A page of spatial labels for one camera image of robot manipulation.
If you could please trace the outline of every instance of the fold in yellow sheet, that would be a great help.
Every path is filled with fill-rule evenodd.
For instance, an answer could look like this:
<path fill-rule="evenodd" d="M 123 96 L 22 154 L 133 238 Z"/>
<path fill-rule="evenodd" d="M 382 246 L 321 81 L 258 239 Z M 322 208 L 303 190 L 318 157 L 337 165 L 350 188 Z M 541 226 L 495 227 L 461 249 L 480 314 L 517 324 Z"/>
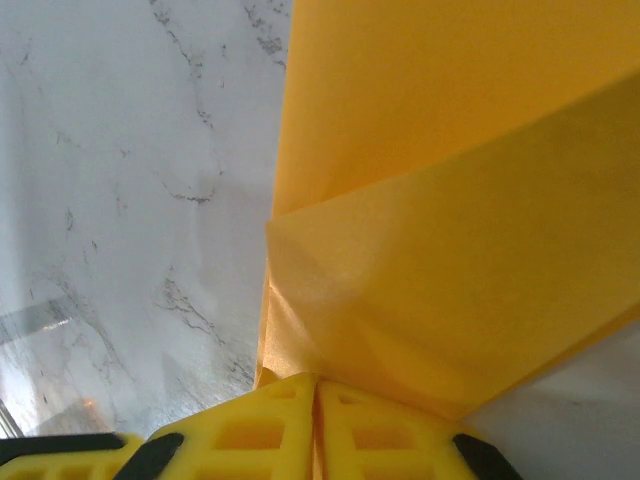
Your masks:
<path fill-rule="evenodd" d="M 639 21 L 637 2 L 296 2 L 257 383 L 315 371 L 457 418 L 624 321 L 636 80 L 451 157 L 628 75 Z"/>
<path fill-rule="evenodd" d="M 267 345 L 458 418 L 640 304 L 640 75 L 273 220 Z"/>

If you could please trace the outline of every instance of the yellow plastic part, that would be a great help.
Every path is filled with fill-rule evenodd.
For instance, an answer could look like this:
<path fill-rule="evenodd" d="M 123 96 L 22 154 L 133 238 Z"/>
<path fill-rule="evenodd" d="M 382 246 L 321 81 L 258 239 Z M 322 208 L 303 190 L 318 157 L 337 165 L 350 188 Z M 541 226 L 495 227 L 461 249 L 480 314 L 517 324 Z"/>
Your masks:
<path fill-rule="evenodd" d="M 311 476 L 315 376 L 300 374 L 157 431 L 185 436 L 162 480 L 304 480 Z"/>
<path fill-rule="evenodd" d="M 470 429 L 338 383 L 317 391 L 322 478 L 475 480 L 452 442 Z"/>
<path fill-rule="evenodd" d="M 453 438 L 478 437 L 462 425 L 346 385 L 299 374 L 158 430 L 171 450 L 26 455 L 0 480 L 475 480 Z"/>
<path fill-rule="evenodd" d="M 459 418 L 627 321 L 632 86 L 504 135 L 630 75 L 639 24 L 635 0 L 295 2 L 257 384 Z"/>
<path fill-rule="evenodd" d="M 0 480 L 111 480 L 143 440 L 120 434 L 126 440 L 118 450 L 26 455 L 0 469 Z"/>

